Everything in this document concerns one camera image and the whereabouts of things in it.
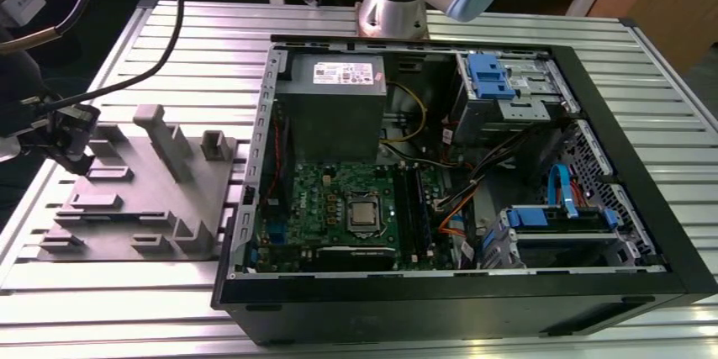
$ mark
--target power supply label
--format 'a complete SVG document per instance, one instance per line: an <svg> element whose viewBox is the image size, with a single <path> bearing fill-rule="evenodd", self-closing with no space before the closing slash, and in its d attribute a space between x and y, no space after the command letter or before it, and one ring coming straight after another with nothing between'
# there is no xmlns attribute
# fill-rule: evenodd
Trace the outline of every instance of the power supply label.
<svg viewBox="0 0 718 359"><path fill-rule="evenodd" d="M370 63L321 62L314 65L314 84L374 85Z"/></svg>

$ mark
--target green circuit board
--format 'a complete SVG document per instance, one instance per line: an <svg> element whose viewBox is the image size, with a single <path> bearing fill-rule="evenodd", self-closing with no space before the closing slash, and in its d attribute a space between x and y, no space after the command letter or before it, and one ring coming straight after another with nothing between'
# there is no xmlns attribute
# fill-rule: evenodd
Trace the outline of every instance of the green circuit board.
<svg viewBox="0 0 718 359"><path fill-rule="evenodd" d="M394 166L342 163L334 165L298 164L294 172L291 217L281 224L286 237L281 243L265 238L261 248L261 272L297 272L294 257L311 245L366 245L401 250L401 231L396 204ZM426 199L444 192L441 171L429 167L421 171ZM368 232L350 229L350 205L377 203L377 228ZM434 269L433 260L401 263L398 269Z"/></svg>

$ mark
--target metal slotted tabletop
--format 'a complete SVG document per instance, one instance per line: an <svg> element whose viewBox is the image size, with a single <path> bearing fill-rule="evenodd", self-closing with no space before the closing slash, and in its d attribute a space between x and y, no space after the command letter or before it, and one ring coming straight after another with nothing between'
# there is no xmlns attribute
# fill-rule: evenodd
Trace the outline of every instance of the metal slotted tabletop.
<svg viewBox="0 0 718 359"><path fill-rule="evenodd" d="M174 2L143 1L94 87L155 63ZM95 101L102 120L131 123L141 103L166 105L187 136L221 129L247 153L271 34L356 34L353 8L190 3L182 38L161 73ZM704 260L718 273L718 124L638 29L616 19L486 14L469 24L430 13L432 37L570 45L649 167ZM229 198L239 198L242 165ZM718 298L662 309L588 337L421 341L267 349L210 308L217 262L43 263L43 230L73 190L46 162L0 236L0 357L711 357L718 355Z"/></svg>

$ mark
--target cpu socket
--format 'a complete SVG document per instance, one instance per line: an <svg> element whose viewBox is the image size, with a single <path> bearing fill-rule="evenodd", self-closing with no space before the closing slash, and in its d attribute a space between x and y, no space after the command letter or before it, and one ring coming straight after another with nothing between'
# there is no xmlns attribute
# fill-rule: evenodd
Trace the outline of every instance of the cpu socket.
<svg viewBox="0 0 718 359"><path fill-rule="evenodd" d="M358 235L372 235L381 229L380 198L352 198L348 203L348 230Z"/></svg>

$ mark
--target wooden cabinet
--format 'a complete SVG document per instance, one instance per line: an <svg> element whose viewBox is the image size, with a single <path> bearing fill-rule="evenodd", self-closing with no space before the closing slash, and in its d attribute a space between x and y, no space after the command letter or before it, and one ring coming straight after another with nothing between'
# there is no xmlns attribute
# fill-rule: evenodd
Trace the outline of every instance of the wooden cabinet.
<svg viewBox="0 0 718 359"><path fill-rule="evenodd" d="M637 20L678 72L718 42L718 0L597 0L589 16Z"/></svg>

